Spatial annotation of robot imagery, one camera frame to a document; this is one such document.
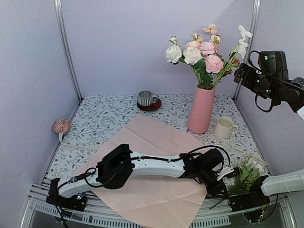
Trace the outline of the rust brown rose stem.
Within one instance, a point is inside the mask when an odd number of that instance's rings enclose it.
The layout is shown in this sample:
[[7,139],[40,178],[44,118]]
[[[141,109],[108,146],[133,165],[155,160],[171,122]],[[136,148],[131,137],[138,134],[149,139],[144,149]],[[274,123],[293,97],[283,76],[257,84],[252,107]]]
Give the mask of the rust brown rose stem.
[[234,61],[232,62],[232,65],[230,65],[228,67],[228,71],[225,72],[225,75],[231,75],[232,74],[232,69],[236,68],[236,67],[239,67],[239,65],[240,65],[239,59],[235,58]]

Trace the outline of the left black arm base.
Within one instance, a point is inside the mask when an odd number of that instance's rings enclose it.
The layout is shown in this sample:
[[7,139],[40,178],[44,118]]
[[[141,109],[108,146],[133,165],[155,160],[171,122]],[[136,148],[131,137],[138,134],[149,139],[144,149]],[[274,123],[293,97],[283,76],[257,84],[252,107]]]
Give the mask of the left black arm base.
[[46,203],[58,206],[60,208],[84,212],[87,203],[86,194],[81,193],[73,195],[69,198],[62,197],[59,195],[59,189],[66,186],[69,181],[62,183],[61,185],[58,184],[59,181],[60,178],[55,178],[51,180],[50,188],[46,198]]

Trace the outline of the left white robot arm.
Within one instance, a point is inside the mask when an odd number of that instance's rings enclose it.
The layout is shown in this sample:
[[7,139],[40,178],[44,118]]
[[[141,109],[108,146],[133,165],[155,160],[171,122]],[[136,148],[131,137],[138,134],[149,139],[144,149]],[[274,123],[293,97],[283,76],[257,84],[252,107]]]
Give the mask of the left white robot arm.
[[145,155],[131,151],[128,144],[120,144],[102,158],[96,166],[60,183],[51,181],[46,202],[67,206],[71,199],[79,200],[87,191],[99,188],[116,190],[122,188],[131,176],[167,176],[192,179],[204,184],[209,195],[228,198],[228,191],[218,171],[214,168],[224,164],[224,149],[207,146],[205,153],[196,148],[176,156]]

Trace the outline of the pink wrapping paper sheet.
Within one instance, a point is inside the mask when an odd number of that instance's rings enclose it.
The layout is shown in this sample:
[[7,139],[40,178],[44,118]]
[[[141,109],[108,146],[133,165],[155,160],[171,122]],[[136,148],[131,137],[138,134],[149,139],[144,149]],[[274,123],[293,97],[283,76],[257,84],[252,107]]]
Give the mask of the pink wrapping paper sheet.
[[[186,132],[138,114],[112,138],[102,144],[95,154],[73,174],[80,174],[87,168],[96,165],[121,143],[129,144],[130,148],[136,152],[158,156],[187,153],[202,145],[199,140]],[[157,201],[166,200],[167,195],[180,198],[197,191],[202,191],[199,200],[204,200],[207,194],[205,186],[197,184],[193,180],[137,176],[131,177],[121,189],[95,190],[95,195],[111,209],[116,210],[117,203],[123,199],[130,201],[143,199],[144,203],[155,204]]]

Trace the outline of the pink rose flower stem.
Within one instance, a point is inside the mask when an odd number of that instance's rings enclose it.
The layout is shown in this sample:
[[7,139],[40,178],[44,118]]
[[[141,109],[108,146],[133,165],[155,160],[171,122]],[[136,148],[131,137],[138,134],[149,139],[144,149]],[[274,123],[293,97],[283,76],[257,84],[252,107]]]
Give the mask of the pink rose flower stem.
[[200,34],[194,33],[191,35],[192,41],[188,42],[185,46],[185,48],[196,48],[199,51],[202,51],[202,44],[203,44],[203,37],[200,36]]

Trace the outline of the peach blossom flower stem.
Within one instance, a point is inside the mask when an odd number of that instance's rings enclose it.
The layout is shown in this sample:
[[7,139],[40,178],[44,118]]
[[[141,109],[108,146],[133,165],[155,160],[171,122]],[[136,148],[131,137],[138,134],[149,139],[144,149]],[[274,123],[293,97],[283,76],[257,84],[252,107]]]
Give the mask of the peach blossom flower stem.
[[212,42],[216,45],[218,45],[221,42],[220,34],[218,34],[217,26],[214,23],[210,23],[208,25],[208,27],[203,28],[203,31],[211,34],[210,35],[210,42]]

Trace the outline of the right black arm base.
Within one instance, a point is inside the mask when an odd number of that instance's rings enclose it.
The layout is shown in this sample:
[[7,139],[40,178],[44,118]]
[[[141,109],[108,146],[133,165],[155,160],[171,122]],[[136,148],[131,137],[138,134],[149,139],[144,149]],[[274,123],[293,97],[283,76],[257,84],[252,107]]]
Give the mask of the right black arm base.
[[[230,197],[228,204],[232,208],[232,211],[253,209],[259,206],[265,206],[267,208],[270,203],[270,198],[265,196],[261,190],[262,183],[267,177],[268,175],[259,177],[249,188],[249,193]],[[244,217],[249,223],[258,223],[262,220],[264,213],[265,209],[259,209],[244,213]]]

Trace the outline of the cream printed ribbon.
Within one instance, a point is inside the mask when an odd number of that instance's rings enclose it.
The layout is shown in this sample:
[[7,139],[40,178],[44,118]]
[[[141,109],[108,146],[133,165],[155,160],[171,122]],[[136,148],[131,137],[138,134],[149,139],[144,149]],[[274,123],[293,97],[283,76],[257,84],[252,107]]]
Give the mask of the cream printed ribbon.
[[[88,150],[88,151],[97,151],[99,149],[100,146],[73,146],[73,145],[67,145],[65,143],[62,142],[63,140],[63,135],[64,133],[60,133],[58,135],[59,137],[59,142],[61,144],[62,147],[64,147],[67,150]],[[230,142],[228,142],[226,139],[223,139],[222,137],[214,134],[214,133],[210,133],[210,135],[214,138],[217,139],[220,143],[222,143],[224,146],[232,149],[233,151],[237,152],[240,155],[243,155],[247,158],[249,158],[249,156],[255,160],[257,163],[261,164],[262,166],[267,166],[268,163],[266,161],[264,161],[261,156],[257,156],[254,154],[254,151],[250,148],[244,148],[241,146],[238,146],[236,144],[232,144]]]

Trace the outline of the white blue hydrangea stem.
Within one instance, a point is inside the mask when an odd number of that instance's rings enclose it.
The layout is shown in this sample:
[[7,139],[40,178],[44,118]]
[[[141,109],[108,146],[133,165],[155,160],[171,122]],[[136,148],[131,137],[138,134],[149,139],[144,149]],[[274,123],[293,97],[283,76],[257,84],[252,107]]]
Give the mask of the white blue hydrangea stem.
[[[231,160],[228,156],[228,166],[230,165]],[[261,177],[260,173],[264,171],[264,166],[257,163],[255,160],[253,160],[250,156],[249,158],[246,158],[241,163],[237,163],[235,167],[239,168],[240,174],[238,176],[232,177],[234,179],[234,185],[232,186],[232,189],[229,191],[228,196],[213,205],[209,208],[209,210],[215,208],[218,204],[223,202],[225,199],[229,199],[232,197],[232,195],[237,193],[244,193],[249,192],[249,188],[251,185],[259,178]],[[223,168],[225,168],[224,163],[222,163],[222,166],[220,169],[215,171],[215,174],[217,175]]]

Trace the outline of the pale pink flower stem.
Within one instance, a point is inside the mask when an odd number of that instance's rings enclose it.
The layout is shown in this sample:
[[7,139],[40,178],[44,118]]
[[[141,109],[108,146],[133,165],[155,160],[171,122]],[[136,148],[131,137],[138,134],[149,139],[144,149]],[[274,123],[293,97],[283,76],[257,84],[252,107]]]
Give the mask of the pale pink flower stem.
[[216,47],[213,42],[205,41],[200,45],[200,52],[205,59],[206,71],[208,73],[219,73],[223,68],[222,59],[216,55]]

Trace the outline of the white ranunculus flower stem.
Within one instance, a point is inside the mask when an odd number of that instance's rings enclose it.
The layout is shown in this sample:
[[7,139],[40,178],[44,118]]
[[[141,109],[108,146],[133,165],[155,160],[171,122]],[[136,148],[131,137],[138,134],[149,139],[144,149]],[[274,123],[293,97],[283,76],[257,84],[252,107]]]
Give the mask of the white ranunculus flower stem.
[[216,81],[214,83],[213,88],[215,88],[220,83],[222,78],[226,76],[225,72],[228,71],[228,67],[232,65],[232,62],[235,58],[238,59],[238,57],[241,56],[242,59],[245,59],[248,47],[247,39],[251,38],[253,34],[250,31],[247,31],[242,25],[238,25],[238,30],[240,32],[241,37],[238,40],[237,45],[229,52],[227,58],[223,63],[223,68],[220,70],[219,73],[217,73]]

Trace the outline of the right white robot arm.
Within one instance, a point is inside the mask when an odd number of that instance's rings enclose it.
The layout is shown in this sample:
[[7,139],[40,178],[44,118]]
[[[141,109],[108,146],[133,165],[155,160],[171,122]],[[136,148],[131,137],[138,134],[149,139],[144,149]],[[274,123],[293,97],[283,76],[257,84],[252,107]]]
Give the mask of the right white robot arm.
[[[274,106],[287,102],[291,109],[303,119],[304,117],[304,80],[297,77],[288,78],[285,53],[281,50],[261,51],[258,53],[258,67],[251,60],[242,63],[234,73],[234,82],[250,89],[256,97],[269,98],[271,104],[266,112]],[[277,176],[259,177],[246,195],[249,207],[256,207],[264,196],[279,193],[297,192],[304,189],[304,171],[294,171]]]

